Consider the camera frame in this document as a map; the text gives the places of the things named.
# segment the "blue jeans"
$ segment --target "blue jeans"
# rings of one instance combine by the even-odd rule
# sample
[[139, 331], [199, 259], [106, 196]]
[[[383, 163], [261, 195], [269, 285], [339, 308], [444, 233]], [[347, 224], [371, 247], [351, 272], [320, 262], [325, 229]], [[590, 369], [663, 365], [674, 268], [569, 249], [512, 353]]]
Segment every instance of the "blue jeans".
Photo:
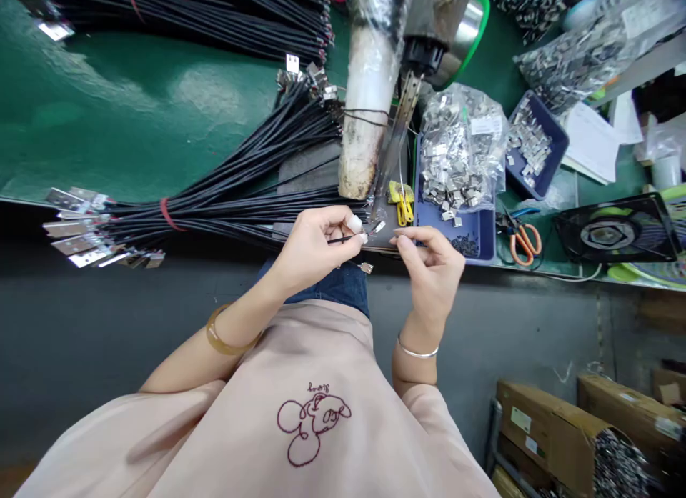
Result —
[[[257, 279], [261, 279], [276, 260], [268, 259], [259, 270]], [[294, 294], [286, 303], [298, 303], [306, 299], [325, 299], [343, 305], [350, 305], [369, 317], [367, 304], [367, 273], [356, 264], [345, 262], [339, 269], [334, 269], [318, 284]]]

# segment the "wrapped white pole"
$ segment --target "wrapped white pole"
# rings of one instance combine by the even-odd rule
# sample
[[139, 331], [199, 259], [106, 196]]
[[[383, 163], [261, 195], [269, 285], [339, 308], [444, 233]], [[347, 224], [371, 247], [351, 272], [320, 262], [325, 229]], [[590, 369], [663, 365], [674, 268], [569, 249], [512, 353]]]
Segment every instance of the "wrapped white pole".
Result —
[[355, 0], [339, 193], [365, 199], [374, 182], [402, 55], [410, 0]]

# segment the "gold bangle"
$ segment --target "gold bangle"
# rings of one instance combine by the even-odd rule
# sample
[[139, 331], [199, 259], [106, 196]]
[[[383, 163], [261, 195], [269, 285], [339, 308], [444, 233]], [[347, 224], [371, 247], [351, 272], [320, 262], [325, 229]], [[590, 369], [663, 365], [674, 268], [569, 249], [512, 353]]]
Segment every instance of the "gold bangle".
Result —
[[244, 347], [233, 347], [230, 344], [226, 344], [224, 341], [222, 341], [219, 336], [217, 335], [217, 332], [214, 330], [214, 320], [219, 316], [219, 313], [226, 309], [230, 303], [222, 305], [220, 308], [218, 308], [216, 311], [212, 313], [212, 315], [209, 317], [207, 320], [207, 325], [205, 325], [205, 332], [207, 333], [207, 340], [211, 344], [212, 348], [217, 350], [219, 353], [224, 354], [224, 355], [243, 355], [245, 352], [247, 352], [249, 349], [251, 349], [257, 342], [259, 341], [259, 338], [262, 337], [262, 333], [260, 332], [255, 339], [253, 339], [250, 344], [247, 344]]

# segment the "gray floor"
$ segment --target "gray floor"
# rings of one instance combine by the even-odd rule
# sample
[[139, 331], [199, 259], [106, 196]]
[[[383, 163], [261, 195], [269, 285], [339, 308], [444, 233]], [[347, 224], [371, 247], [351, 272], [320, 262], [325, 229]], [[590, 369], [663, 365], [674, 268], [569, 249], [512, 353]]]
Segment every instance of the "gray floor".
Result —
[[[0, 245], [0, 466], [38, 459], [68, 426], [136, 391], [217, 304], [253, 282], [261, 256], [172, 257], [157, 270], [77, 270], [45, 243]], [[401, 263], [376, 258], [369, 282], [375, 352], [390, 354], [410, 308]], [[645, 384], [657, 357], [685, 353], [637, 325], [636, 289], [565, 284], [468, 268], [439, 354], [439, 386], [478, 460], [496, 381], [536, 384], [575, 399], [575, 375], [600, 362]]]

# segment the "red cable tie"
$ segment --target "red cable tie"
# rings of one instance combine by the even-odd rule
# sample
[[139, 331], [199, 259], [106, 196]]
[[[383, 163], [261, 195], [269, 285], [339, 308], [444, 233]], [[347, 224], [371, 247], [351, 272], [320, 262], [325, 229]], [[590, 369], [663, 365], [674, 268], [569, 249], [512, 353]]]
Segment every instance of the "red cable tie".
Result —
[[177, 231], [188, 231], [186, 229], [183, 229], [179, 226], [176, 226], [174, 222], [172, 221], [172, 217], [169, 215], [169, 211], [166, 209], [166, 203], [169, 201], [169, 198], [162, 198], [159, 201], [159, 209], [162, 211], [162, 216], [166, 219], [166, 222], [169, 223], [169, 226], [173, 228], [174, 230]]
[[131, 6], [134, 7], [136, 15], [138, 16], [138, 19], [141, 20], [141, 23], [145, 24], [145, 21], [143, 21], [143, 16], [141, 16], [141, 12], [138, 10], [138, 5], [136, 5], [136, 0], [131, 0]]

